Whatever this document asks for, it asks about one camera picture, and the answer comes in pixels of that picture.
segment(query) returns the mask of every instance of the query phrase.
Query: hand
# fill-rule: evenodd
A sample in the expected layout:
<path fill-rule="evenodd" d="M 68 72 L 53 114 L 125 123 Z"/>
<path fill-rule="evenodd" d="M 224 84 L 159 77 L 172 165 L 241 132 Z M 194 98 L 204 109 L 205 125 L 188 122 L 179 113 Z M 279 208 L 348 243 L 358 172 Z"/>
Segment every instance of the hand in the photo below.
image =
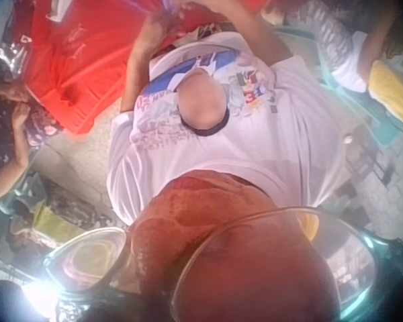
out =
<path fill-rule="evenodd" d="M 21 85 L 7 85 L 3 94 L 10 101 L 28 102 L 30 98 L 26 89 Z"/>
<path fill-rule="evenodd" d="M 238 0 L 172 0 L 172 2 L 184 9 L 193 9 L 194 4 L 198 4 L 204 5 L 213 12 L 224 13 L 227 7 L 232 7 Z"/>
<path fill-rule="evenodd" d="M 134 43 L 134 49 L 154 54 L 166 36 L 179 29 L 180 17 L 179 12 L 158 11 L 150 14 Z"/>
<path fill-rule="evenodd" d="M 30 106 L 25 103 L 18 103 L 12 113 L 12 127 L 13 129 L 22 129 L 28 114 Z"/>

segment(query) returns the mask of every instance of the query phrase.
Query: tiled floor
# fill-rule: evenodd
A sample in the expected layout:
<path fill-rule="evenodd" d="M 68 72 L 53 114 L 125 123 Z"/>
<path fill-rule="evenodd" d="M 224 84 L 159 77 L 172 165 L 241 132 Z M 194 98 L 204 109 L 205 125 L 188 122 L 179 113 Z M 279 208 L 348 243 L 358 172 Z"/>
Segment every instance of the tiled floor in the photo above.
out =
<path fill-rule="evenodd" d="M 361 147 L 362 137 L 369 137 L 363 126 L 354 131 L 354 141 L 347 146 L 349 180 L 325 205 L 381 237 L 403 240 L 403 133 L 388 147 L 372 142 L 374 149 L 369 150 Z"/>

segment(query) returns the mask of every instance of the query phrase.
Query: yellow object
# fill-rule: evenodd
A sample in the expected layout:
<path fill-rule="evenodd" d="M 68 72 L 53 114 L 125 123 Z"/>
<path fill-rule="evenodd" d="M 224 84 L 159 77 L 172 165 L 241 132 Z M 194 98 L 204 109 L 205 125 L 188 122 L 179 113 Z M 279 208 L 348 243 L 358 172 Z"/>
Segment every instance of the yellow object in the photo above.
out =
<path fill-rule="evenodd" d="M 74 237 L 85 233 L 85 230 L 55 215 L 45 205 L 45 201 L 38 203 L 36 206 L 32 230 L 36 234 L 39 233 L 57 244 L 64 244 Z"/>
<path fill-rule="evenodd" d="M 403 122 L 403 76 L 381 60 L 373 63 L 369 77 L 370 95 Z"/>
<path fill-rule="evenodd" d="M 318 216 L 315 216 L 311 213 L 305 213 L 298 216 L 298 221 L 306 237 L 310 241 L 314 240 L 320 227 L 320 220 Z"/>

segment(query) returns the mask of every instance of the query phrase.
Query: red cloth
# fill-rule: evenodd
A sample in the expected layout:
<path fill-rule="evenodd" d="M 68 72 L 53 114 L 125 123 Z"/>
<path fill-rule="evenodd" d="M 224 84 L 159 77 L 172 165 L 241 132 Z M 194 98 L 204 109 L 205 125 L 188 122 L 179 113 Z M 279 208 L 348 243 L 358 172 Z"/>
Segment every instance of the red cloth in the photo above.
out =
<path fill-rule="evenodd" d="M 45 18 L 51 0 L 38 0 L 33 52 L 24 80 L 31 92 L 72 133 L 87 133 L 95 118 L 122 96 L 126 62 L 144 13 L 125 0 L 74 0 L 63 21 Z M 161 0 L 133 0 L 155 10 Z M 259 10 L 266 0 L 245 0 Z M 218 21 L 208 10 L 190 12 L 183 28 Z"/>

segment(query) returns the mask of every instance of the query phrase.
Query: motorcycle mirror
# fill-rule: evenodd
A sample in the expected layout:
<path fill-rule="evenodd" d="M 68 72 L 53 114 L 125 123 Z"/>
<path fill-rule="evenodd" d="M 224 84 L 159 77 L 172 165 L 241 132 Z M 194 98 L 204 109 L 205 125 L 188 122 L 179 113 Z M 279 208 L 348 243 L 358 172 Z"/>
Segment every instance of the motorcycle mirror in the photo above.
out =
<path fill-rule="evenodd" d="M 110 283 L 125 259 L 126 241 L 117 227 L 89 231 L 47 255 L 44 271 L 64 297 L 86 299 Z"/>
<path fill-rule="evenodd" d="M 346 319 L 358 309 L 372 292 L 378 273 L 376 259 L 359 232 L 344 221 L 320 213 L 316 209 L 290 208 L 240 219 L 213 233 L 192 255 L 177 283 L 171 301 L 171 312 L 175 320 L 185 320 L 182 317 L 187 314 L 185 310 L 188 307 L 196 312 L 206 309 L 203 301 L 188 305 L 191 296 L 203 296 L 199 295 L 199 289 L 193 288 L 193 285 L 203 285 L 211 294 L 223 296 L 220 291 L 224 290 L 225 286 L 221 284 L 222 288 L 218 290 L 216 283 L 217 280 L 227 280 L 226 276 L 221 275 L 223 271 L 227 275 L 233 272 L 234 278 L 229 279 L 232 281 L 230 289 L 235 286 L 235 280 L 244 280 L 247 282 L 245 285 L 259 285 L 252 282 L 252 279 L 256 280 L 262 274 L 259 268 L 262 265 L 269 267 L 271 257 L 270 267 L 273 269 L 282 258 L 278 257 L 280 251 L 277 249 L 277 240 L 272 237 L 272 231 L 275 231 L 276 235 L 282 233 L 281 239 L 285 238 L 291 244 L 292 240 L 297 240 L 297 235 L 306 237 L 304 240 L 307 240 L 305 245 L 308 250 L 311 249 L 317 254 L 317 261 L 323 262 L 324 267 L 330 271 L 331 285 L 335 287 L 341 319 Z M 283 258 L 289 256 L 286 251 L 281 254 L 285 254 Z M 236 265 L 239 258 L 243 258 L 242 263 L 246 264 Z M 219 263 L 222 270 L 212 268 L 217 267 Z M 251 269 L 254 269 L 253 274 L 248 273 Z M 264 272 L 265 280 L 269 280 L 269 270 Z"/>

